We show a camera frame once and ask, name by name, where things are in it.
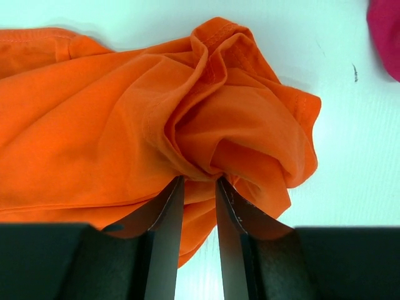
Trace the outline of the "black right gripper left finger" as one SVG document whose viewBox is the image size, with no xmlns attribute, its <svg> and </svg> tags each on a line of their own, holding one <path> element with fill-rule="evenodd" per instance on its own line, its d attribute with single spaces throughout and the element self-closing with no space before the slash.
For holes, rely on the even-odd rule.
<svg viewBox="0 0 400 300">
<path fill-rule="evenodd" d="M 60 299 L 173 299 L 183 221 L 184 178 L 98 231 L 81 234 Z"/>
</svg>

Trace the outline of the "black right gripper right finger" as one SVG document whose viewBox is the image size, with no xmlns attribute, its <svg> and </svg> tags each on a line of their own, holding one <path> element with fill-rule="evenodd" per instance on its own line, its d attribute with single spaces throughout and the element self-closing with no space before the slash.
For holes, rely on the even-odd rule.
<svg viewBox="0 0 400 300">
<path fill-rule="evenodd" d="M 225 178 L 216 183 L 225 299 L 315 299 L 295 230 L 244 199 Z"/>
</svg>

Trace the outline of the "orange t shirt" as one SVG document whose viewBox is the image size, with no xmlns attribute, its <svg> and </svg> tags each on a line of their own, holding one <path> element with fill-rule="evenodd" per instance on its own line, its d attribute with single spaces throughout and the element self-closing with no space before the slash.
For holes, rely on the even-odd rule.
<svg viewBox="0 0 400 300">
<path fill-rule="evenodd" d="M 1 221 L 102 229 L 183 176 L 182 266 L 216 225 L 220 176 L 274 218 L 290 206 L 318 165 L 320 109 L 220 17 L 125 52 L 66 29 L 3 29 Z"/>
</svg>

